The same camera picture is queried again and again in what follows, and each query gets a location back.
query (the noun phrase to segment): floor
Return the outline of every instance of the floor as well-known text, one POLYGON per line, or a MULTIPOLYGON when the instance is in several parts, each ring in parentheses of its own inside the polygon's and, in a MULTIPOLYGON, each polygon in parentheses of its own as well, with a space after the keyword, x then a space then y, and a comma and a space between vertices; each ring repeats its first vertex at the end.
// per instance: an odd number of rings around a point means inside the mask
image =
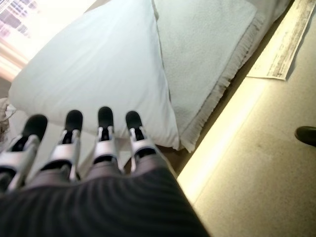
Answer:
POLYGON ((178 177, 214 237, 316 236, 316 16, 288 81, 246 78, 178 177))

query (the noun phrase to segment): black shoe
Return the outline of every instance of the black shoe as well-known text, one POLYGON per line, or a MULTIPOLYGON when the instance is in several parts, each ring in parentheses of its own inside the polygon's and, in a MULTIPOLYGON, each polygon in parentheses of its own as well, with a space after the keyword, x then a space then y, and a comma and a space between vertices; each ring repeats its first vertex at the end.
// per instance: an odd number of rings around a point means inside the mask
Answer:
POLYGON ((295 131, 295 137, 307 145, 316 147, 316 127, 299 127, 295 131))

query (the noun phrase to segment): white pillow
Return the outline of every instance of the white pillow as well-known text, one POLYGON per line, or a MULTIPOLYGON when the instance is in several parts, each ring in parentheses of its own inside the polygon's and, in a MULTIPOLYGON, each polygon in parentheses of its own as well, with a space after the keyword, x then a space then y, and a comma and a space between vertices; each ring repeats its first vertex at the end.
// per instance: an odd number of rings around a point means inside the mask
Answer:
POLYGON ((21 71, 9 99, 17 109, 45 114, 58 125, 78 109, 83 129, 93 134, 98 109, 109 106, 119 138, 128 137, 125 115, 136 110, 156 144, 179 147, 149 0, 112 0, 85 13, 21 71))

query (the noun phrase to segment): robotic hand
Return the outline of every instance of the robotic hand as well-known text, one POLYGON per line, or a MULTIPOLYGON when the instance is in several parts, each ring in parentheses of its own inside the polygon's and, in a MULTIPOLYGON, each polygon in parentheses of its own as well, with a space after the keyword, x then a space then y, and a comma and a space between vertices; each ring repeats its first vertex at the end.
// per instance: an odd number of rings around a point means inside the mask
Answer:
POLYGON ((70 111, 49 160, 25 184, 47 126, 45 116, 29 118, 0 155, 0 236, 209 236, 139 115, 126 115, 129 175, 118 168, 111 109, 102 107, 98 118, 93 163, 84 180, 77 172, 82 114, 70 111))

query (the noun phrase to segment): paper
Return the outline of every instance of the paper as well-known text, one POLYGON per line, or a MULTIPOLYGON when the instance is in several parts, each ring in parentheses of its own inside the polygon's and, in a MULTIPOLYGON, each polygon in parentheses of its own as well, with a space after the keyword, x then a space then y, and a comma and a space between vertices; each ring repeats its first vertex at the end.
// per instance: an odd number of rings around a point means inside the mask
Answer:
POLYGON ((248 73, 251 78, 286 80, 316 0, 296 0, 248 73))

